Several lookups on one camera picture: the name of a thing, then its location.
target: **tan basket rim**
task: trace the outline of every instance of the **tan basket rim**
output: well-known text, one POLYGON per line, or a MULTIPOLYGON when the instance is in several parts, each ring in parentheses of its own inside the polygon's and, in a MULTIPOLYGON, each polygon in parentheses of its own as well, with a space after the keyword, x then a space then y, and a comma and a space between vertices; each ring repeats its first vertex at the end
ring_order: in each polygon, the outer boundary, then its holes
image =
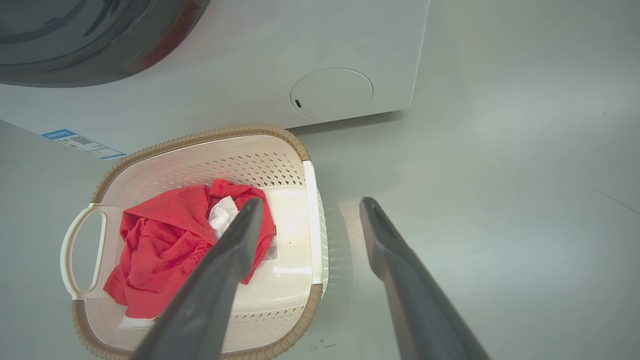
POLYGON ((296 138, 295 135, 278 126, 255 124, 203 131, 201 133, 183 136, 181 138, 176 138, 167 142, 147 147, 146 149, 134 152, 133 154, 128 155, 126 158, 120 160, 116 165, 113 166, 113 168, 111 168, 111 170, 107 172, 104 178, 102 178, 102 181, 98 184, 95 193, 93 193, 91 202, 102 202, 104 194, 107 192, 109 185, 111 185, 115 178, 118 177, 118 175, 120 175, 126 168, 135 163, 139 163, 143 160, 152 158, 165 152, 181 149, 183 147, 196 145, 199 143, 250 135, 270 135, 280 138, 288 143, 296 151, 296 153, 298 153, 300 161, 311 160, 309 152, 302 144, 302 142, 298 138, 296 138))
MULTIPOLYGON (((210 142, 213 140, 221 140, 227 138, 235 138, 240 136, 250 135, 269 135, 275 136, 287 142, 298 154, 300 161, 311 160, 309 153, 302 142, 296 138, 295 135, 289 131, 282 129, 278 126, 256 124, 245 126, 234 126, 225 129, 204 131, 201 133, 183 136, 167 142, 163 142, 146 149, 135 152, 128 155, 124 159, 120 160, 116 165, 111 168, 104 176, 102 181, 98 184, 95 193, 93 193, 91 202, 100 203, 104 198, 104 194, 111 185, 111 183, 120 175, 126 168, 135 163, 139 163, 143 160, 152 158, 165 152, 181 149, 183 147, 196 145, 200 143, 210 142)), ((317 313, 318 305, 322 299, 322 284, 314 284, 311 286, 309 299, 307 305, 300 315, 300 319, 296 322, 296 325, 280 340, 261 348, 249 349, 240 352, 233 352, 223 354, 223 360, 270 360, 274 357, 289 350, 307 331, 311 321, 314 319, 317 313)), ((83 345, 92 354, 101 359, 109 360, 126 360, 130 358, 132 352, 121 350, 115 347, 110 347, 101 342, 98 337, 93 333, 89 326, 88 319, 86 317, 86 310, 84 308, 84 300, 72 301, 72 316, 76 331, 83 345)))
MULTIPOLYGON (((322 299, 322 289, 322 284, 314 284, 311 286, 307 305, 305 305, 305 309, 302 311, 302 314, 300 314, 298 322, 296 322, 296 325, 294 325, 294 327, 278 341, 265 347, 223 354, 221 357, 222 360, 271 360, 289 350, 302 338, 308 330, 309 325, 311 325, 311 322, 316 317, 318 306, 322 299)), ((80 341, 82 341, 82 344, 93 355, 101 359, 128 360, 128 358, 133 354, 131 351, 110 347, 96 337, 91 330, 86 317, 84 300, 73 300, 71 302, 71 315, 80 341)))

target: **sticker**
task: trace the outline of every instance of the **sticker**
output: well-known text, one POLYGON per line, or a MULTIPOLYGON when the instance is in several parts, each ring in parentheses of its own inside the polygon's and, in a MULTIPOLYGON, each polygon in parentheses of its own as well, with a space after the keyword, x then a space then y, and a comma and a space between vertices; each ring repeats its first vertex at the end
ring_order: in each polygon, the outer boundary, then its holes
POLYGON ((273 237, 271 240, 271 245, 267 249, 267 254, 262 259, 262 262, 265 263, 267 261, 276 261, 278 259, 278 242, 276 241, 276 237, 273 237))
POLYGON ((82 152, 86 152, 87 154, 93 155, 96 158, 100 158, 103 160, 113 159, 120 156, 124 156, 125 154, 113 150, 110 147, 106 147, 101 143, 94 142, 93 140, 89 140, 84 136, 80 136, 73 131, 69 131, 67 129, 62 129, 58 131, 54 131, 52 133, 42 134, 42 136, 47 139, 51 139, 57 141, 59 143, 63 143, 67 146, 73 147, 82 152))

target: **washing machine door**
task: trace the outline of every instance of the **washing machine door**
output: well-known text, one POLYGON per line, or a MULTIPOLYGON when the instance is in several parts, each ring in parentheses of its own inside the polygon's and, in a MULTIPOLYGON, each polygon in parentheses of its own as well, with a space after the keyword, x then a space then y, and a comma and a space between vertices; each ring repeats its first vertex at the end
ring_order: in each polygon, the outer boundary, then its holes
POLYGON ((78 87, 162 60, 209 0, 2 0, 0 83, 78 87))

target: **washing machine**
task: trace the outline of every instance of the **washing machine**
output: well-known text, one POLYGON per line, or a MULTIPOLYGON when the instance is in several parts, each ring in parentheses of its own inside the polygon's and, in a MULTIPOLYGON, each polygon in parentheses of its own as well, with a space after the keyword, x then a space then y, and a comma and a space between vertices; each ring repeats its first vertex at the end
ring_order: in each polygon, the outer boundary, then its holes
POLYGON ((105 160, 406 109, 429 0, 4 0, 0 120, 105 160))

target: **white laundry basket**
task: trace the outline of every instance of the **white laundry basket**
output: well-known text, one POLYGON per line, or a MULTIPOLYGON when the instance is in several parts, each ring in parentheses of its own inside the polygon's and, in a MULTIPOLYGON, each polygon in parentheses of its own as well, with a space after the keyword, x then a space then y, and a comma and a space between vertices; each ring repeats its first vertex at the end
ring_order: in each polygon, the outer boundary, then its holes
POLYGON ((259 265, 249 285, 238 286, 223 358, 272 359, 308 329, 329 278, 324 211, 313 164, 290 132, 268 125, 240 126, 185 136, 126 157, 106 174, 89 206, 69 227, 60 268, 72 296, 78 335, 93 354, 127 359, 144 335, 119 333, 126 307, 102 289, 124 248, 118 233, 122 211, 159 193, 210 185, 216 178, 262 189, 276 225, 269 260, 259 265), (82 290, 73 276, 72 249, 92 213, 102 216, 102 236, 92 284, 82 290))

